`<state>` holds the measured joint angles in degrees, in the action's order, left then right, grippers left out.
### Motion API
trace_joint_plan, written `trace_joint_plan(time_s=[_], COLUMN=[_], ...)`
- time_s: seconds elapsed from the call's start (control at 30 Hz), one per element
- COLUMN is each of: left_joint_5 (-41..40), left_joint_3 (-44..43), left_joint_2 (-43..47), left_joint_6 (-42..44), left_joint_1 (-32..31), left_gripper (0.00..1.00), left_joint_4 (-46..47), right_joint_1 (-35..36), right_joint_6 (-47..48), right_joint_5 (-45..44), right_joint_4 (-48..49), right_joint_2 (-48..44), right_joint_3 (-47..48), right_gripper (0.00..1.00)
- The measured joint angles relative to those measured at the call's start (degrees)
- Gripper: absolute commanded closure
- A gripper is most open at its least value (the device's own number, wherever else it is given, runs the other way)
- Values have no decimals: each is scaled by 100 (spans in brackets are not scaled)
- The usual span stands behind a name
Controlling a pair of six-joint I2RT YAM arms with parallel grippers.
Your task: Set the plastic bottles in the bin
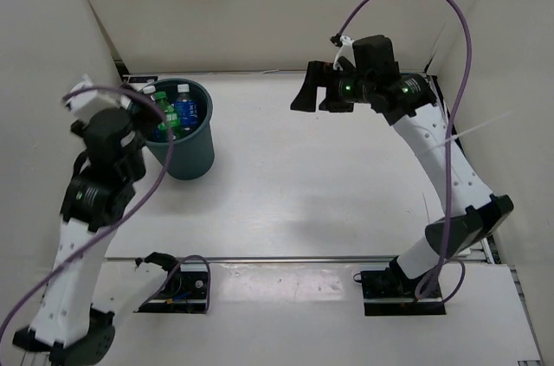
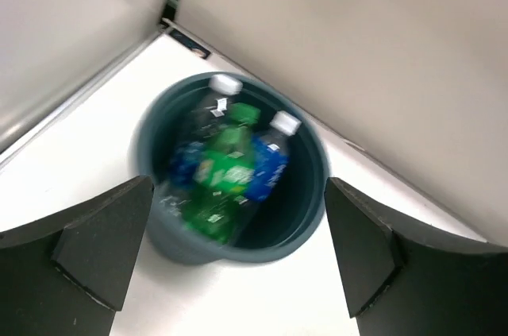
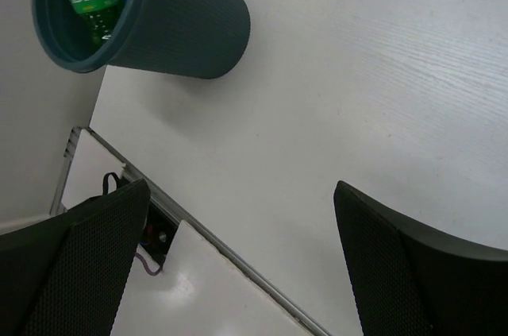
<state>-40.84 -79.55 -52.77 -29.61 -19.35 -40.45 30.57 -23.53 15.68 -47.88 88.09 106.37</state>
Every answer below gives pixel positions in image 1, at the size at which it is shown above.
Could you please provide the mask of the small blue label water bottle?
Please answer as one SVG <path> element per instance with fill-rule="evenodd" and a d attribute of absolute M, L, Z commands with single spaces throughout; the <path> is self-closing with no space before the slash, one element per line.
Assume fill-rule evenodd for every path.
<path fill-rule="evenodd" d="M 144 86 L 140 90 L 140 93 L 153 103 L 156 102 L 156 92 L 156 88 L 153 85 Z"/>

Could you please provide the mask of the green plastic soda bottle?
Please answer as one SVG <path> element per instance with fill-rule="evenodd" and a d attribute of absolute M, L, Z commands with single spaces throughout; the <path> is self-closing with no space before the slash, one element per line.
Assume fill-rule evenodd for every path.
<path fill-rule="evenodd" d="M 153 100 L 164 112 L 165 122 L 161 122 L 151 131 L 151 141 L 163 143 L 169 139 L 174 141 L 180 139 L 183 136 L 180 118 L 175 107 L 168 100 L 166 92 L 155 92 Z"/>

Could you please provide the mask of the blue label white cap bottle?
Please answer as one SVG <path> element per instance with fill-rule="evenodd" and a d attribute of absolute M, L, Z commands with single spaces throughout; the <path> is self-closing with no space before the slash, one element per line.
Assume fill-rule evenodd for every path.
<path fill-rule="evenodd" d="M 198 112 L 187 83 L 177 85 L 177 98 L 173 105 L 183 130 L 193 132 L 198 126 Z"/>

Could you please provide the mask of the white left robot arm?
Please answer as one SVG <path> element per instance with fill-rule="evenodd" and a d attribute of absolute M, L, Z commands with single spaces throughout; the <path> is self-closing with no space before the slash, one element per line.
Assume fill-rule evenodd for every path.
<path fill-rule="evenodd" d="M 146 173 L 145 135 L 167 120 L 159 106 L 130 87 L 74 88 L 64 96 L 74 115 L 72 133 L 85 145 L 74 160 L 61 204 L 60 239 L 51 273 L 23 297 L 43 291 L 38 312 L 15 331 L 12 343 L 41 353 L 53 365 L 96 365 L 109 351 L 123 320 L 153 297 L 171 297 L 182 285 L 178 260 L 152 253 L 132 273 L 94 298 L 106 251 L 133 208 L 134 184 Z"/>

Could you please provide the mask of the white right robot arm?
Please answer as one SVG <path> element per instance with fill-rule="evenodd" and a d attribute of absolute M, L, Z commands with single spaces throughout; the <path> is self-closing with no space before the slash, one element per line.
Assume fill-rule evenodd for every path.
<path fill-rule="evenodd" d="M 456 143 L 428 82 L 403 74 L 390 38 L 342 38 L 334 61 L 309 61 L 290 108 L 348 113 L 367 104 L 406 142 L 432 183 L 445 215 L 380 273 L 377 288 L 398 296 L 414 294 L 437 266 L 486 238 L 513 212 L 512 199 L 496 195 L 480 179 Z"/>

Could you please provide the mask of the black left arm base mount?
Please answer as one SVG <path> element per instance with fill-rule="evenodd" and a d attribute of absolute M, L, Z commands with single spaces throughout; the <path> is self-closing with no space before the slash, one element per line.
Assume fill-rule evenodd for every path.
<path fill-rule="evenodd" d="M 209 267 L 198 260 L 188 261 L 162 292 L 138 308 L 138 313 L 206 314 L 210 286 Z"/>

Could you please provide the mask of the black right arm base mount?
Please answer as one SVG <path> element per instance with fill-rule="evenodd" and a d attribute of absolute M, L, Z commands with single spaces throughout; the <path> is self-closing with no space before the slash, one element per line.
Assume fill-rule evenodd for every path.
<path fill-rule="evenodd" d="M 361 265 L 352 276 L 361 285 L 364 315 L 366 317 L 443 316 L 441 288 L 435 289 L 424 299 L 417 299 L 417 282 L 404 286 L 390 270 L 388 264 Z"/>

